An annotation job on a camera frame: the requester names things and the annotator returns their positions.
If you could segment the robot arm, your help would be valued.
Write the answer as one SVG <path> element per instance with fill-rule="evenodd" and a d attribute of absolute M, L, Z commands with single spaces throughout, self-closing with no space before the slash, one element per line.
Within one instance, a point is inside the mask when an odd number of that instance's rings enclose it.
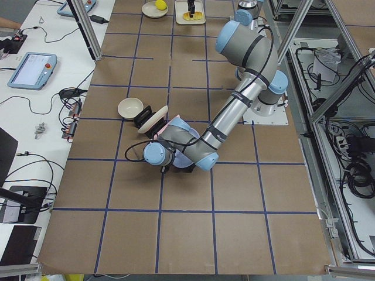
<path fill-rule="evenodd" d="M 191 134 L 183 119 L 172 119 L 144 148 L 143 158 L 149 164 L 169 166 L 178 150 L 197 167 L 210 170 L 219 158 L 219 147 L 275 77 L 278 55 L 273 39 L 239 22 L 230 20 L 223 26 L 216 39 L 216 51 L 229 63 L 244 69 L 240 83 L 199 138 Z"/>
<path fill-rule="evenodd" d="M 264 1 L 239 1 L 234 16 L 235 20 L 239 21 L 241 17 L 244 19 L 247 14 L 251 15 L 251 20 L 257 19 L 263 3 Z M 184 17 L 186 19 L 193 19 L 195 15 L 198 15 L 195 11 L 195 2 L 187 1 L 187 12 L 184 14 Z"/>

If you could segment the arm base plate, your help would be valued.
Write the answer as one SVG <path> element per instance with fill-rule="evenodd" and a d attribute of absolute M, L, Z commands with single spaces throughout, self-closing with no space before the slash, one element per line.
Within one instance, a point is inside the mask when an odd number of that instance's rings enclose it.
<path fill-rule="evenodd" d="M 248 125 L 288 125 L 282 94 L 262 91 L 243 115 Z"/>

